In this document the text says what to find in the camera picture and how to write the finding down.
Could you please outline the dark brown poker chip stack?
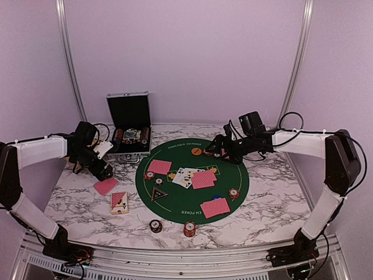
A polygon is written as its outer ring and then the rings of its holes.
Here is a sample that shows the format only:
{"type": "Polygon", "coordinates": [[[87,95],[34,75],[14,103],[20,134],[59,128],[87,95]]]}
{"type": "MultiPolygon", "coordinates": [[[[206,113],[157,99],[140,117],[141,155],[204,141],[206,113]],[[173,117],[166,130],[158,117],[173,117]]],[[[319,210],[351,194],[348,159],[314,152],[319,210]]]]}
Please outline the dark brown poker chip stack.
{"type": "Polygon", "coordinates": [[[153,233],[160,233],[162,231],[162,228],[163,228],[161,222],[157,219],[151,220],[150,223],[149,223],[149,226],[150,226],[150,230],[153,233]]]}

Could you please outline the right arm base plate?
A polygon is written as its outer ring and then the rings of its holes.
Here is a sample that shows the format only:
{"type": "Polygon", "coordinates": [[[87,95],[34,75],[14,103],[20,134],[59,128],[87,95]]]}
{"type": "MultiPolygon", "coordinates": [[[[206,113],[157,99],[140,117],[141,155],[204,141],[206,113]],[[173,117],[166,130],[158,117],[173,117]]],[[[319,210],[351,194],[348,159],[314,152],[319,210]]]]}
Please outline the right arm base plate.
{"type": "Polygon", "coordinates": [[[295,245],[289,245],[268,250],[266,260],[271,262],[272,267],[281,267],[316,259],[317,257],[319,257],[319,251],[316,247],[311,247],[299,253],[295,251],[295,245]]]}

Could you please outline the red poker chip stack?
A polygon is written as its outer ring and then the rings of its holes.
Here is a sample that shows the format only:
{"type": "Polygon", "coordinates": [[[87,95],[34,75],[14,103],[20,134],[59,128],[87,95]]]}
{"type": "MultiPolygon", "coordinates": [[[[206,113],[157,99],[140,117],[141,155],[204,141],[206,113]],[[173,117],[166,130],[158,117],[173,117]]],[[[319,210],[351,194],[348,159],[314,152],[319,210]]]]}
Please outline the red poker chip stack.
{"type": "Polygon", "coordinates": [[[194,222],[186,222],[184,224],[183,233],[186,237],[193,237],[196,233],[196,225],[194,222]]]}

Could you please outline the ace of spades card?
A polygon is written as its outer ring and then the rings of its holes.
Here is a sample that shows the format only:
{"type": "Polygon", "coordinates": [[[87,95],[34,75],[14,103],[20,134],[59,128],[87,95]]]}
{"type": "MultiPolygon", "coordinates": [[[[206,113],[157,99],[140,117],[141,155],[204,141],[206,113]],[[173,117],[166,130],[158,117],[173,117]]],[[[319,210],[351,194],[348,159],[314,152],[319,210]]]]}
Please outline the ace of spades card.
{"type": "Polygon", "coordinates": [[[184,176],[180,180],[181,185],[188,189],[192,185],[192,177],[190,176],[184,176]]]}

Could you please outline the black triangular all-in button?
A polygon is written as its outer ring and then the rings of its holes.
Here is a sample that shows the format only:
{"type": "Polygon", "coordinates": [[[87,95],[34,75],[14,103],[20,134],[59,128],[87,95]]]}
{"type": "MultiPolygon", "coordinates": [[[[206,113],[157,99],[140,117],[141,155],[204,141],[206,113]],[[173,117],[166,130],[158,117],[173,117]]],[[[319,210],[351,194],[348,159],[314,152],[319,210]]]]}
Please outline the black triangular all-in button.
{"type": "Polygon", "coordinates": [[[151,201],[156,201],[160,198],[164,198],[168,196],[168,194],[162,190],[159,190],[158,188],[154,187],[152,192],[151,201]]]}

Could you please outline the red playing card deck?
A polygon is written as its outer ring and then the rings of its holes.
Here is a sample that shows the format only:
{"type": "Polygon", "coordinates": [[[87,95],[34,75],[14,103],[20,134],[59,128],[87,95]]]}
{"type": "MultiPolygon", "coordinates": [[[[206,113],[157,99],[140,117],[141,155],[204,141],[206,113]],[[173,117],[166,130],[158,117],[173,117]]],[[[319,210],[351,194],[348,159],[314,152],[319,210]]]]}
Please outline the red playing card deck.
{"type": "Polygon", "coordinates": [[[102,196],[107,195],[114,187],[117,186],[118,180],[115,178],[108,178],[104,181],[98,181],[94,185],[94,189],[102,196]]]}

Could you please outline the red card bottom seat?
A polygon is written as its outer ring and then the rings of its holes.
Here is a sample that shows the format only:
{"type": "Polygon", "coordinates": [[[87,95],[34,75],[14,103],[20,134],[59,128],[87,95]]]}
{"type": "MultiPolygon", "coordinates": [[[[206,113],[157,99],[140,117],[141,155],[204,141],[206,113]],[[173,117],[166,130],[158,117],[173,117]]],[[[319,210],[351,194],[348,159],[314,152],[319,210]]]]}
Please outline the red card bottom seat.
{"type": "Polygon", "coordinates": [[[216,207],[213,205],[210,205],[209,201],[205,202],[200,205],[202,212],[205,216],[205,218],[212,218],[217,215],[226,214],[230,212],[229,205],[226,205],[224,207],[216,207]]]}
{"type": "Polygon", "coordinates": [[[228,205],[226,198],[217,198],[214,200],[209,201],[210,205],[213,205],[214,207],[224,207],[228,205]]]}

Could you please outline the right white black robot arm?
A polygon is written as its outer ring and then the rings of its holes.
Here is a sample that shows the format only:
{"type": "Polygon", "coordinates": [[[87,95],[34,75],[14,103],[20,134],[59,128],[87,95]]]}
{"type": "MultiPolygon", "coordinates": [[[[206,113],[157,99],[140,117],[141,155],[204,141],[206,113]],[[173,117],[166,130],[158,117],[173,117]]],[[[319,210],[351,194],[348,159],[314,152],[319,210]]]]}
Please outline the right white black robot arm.
{"type": "Polygon", "coordinates": [[[335,219],[344,201],[358,184],[361,166],[367,163],[363,152],[345,129],[336,132],[311,132],[303,129],[267,130],[264,125],[251,126],[243,138],[233,139],[228,126],[204,149],[204,153],[226,162],[240,164],[250,153],[288,153],[323,164],[323,188],[307,221],[297,231],[288,255],[301,261],[314,247],[317,238],[335,219]]]}

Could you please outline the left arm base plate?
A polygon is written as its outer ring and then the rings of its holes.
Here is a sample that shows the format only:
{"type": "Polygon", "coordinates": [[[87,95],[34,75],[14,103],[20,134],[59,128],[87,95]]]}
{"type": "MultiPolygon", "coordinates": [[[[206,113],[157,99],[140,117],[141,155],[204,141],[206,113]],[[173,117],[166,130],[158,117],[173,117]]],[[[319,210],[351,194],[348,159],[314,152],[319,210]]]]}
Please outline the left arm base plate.
{"type": "Polygon", "coordinates": [[[53,247],[52,245],[45,245],[43,254],[52,258],[65,261],[68,265],[82,264],[89,265],[92,256],[93,248],[89,246],[69,243],[66,249],[53,247]]]}

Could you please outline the five of spades card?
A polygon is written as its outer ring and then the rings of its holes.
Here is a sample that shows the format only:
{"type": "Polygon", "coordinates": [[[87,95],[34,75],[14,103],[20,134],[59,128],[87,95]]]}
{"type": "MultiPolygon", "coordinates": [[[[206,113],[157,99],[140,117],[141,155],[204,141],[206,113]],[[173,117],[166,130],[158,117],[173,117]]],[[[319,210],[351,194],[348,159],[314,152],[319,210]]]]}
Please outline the five of spades card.
{"type": "Polygon", "coordinates": [[[194,173],[194,172],[203,172],[204,169],[194,169],[194,168],[183,168],[183,167],[180,167],[178,169],[178,174],[182,175],[182,176],[189,176],[190,174],[194,173]]]}

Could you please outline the orange round blind button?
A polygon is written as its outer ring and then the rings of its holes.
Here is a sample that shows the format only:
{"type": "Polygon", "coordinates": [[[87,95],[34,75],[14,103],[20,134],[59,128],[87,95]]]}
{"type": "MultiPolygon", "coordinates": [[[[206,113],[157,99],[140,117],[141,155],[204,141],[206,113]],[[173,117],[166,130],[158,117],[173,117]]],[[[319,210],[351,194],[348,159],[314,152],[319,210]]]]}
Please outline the orange round blind button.
{"type": "Polygon", "coordinates": [[[192,153],[193,155],[195,155],[195,156],[199,156],[199,155],[202,154],[202,150],[199,149],[199,148],[193,148],[193,149],[191,150],[191,153],[192,153]]]}

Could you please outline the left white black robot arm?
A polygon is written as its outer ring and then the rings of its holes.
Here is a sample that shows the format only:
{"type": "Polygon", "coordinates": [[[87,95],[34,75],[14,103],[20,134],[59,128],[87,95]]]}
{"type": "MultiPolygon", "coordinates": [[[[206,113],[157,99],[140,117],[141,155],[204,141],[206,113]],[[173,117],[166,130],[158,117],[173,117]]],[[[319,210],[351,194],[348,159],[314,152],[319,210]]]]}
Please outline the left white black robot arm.
{"type": "Polygon", "coordinates": [[[68,260],[88,259],[89,246],[69,242],[68,231],[50,219],[24,194],[20,183],[22,168],[52,159],[68,158],[69,162],[88,169],[99,181],[113,175],[112,167],[103,159],[113,144],[100,139],[97,127],[81,121],[70,134],[51,134],[40,138],[1,143],[1,205],[26,229],[44,238],[43,253],[68,260]]]}

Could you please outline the red chips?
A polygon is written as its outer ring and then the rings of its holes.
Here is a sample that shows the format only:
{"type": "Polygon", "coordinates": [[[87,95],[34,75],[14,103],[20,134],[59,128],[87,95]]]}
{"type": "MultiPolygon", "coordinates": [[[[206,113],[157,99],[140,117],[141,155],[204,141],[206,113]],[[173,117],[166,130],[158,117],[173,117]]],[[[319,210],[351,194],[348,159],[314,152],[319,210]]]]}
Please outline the red chips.
{"type": "Polygon", "coordinates": [[[154,177],[155,177],[155,173],[152,171],[151,172],[148,171],[144,175],[145,180],[152,180],[154,177]]]}

